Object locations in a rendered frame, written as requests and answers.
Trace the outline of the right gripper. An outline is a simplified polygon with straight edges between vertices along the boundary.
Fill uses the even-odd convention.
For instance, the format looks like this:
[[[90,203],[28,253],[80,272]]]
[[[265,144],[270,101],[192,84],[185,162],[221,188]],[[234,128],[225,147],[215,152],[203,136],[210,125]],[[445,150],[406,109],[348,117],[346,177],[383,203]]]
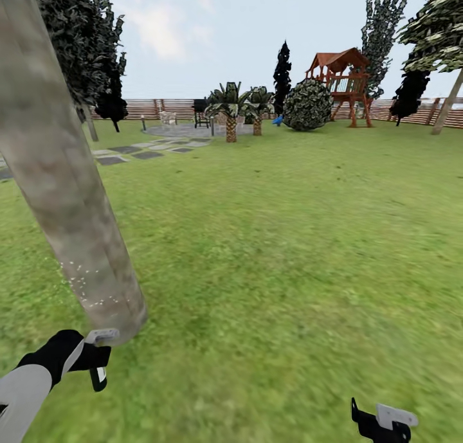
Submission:
[[[410,432],[404,424],[392,421],[392,430],[382,428],[375,415],[358,411],[357,406],[352,407],[352,420],[358,422],[361,436],[371,438],[374,443],[408,443],[410,439]]]

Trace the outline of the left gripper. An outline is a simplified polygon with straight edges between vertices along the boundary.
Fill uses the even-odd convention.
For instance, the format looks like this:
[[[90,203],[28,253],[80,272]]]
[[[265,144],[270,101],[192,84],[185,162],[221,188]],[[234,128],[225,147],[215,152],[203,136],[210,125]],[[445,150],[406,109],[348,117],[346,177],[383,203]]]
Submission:
[[[96,348],[95,346],[89,346],[90,347],[90,353],[88,355],[88,358],[79,366],[76,368],[70,368],[69,372],[72,372],[74,370],[89,370],[90,368],[98,368],[98,367],[105,367],[107,363],[109,362],[109,354],[111,351],[110,346],[104,346],[104,347],[98,347]]]

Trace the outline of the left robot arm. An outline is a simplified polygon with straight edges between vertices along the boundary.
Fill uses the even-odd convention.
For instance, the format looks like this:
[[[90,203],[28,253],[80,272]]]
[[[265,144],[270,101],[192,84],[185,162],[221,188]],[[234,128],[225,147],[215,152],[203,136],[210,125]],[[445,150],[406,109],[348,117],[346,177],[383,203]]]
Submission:
[[[75,329],[59,330],[35,354],[23,356],[0,378],[0,443],[21,443],[43,401],[67,372],[105,367],[111,347],[99,343],[119,335],[116,328],[91,330],[86,338]]]

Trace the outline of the pesticide atomizer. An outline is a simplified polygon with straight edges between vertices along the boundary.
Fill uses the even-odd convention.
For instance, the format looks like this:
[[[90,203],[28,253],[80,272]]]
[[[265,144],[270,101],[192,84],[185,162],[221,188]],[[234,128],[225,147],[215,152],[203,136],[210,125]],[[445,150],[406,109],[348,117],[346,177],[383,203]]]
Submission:
[[[105,367],[90,368],[93,390],[96,392],[102,391],[107,384]]]

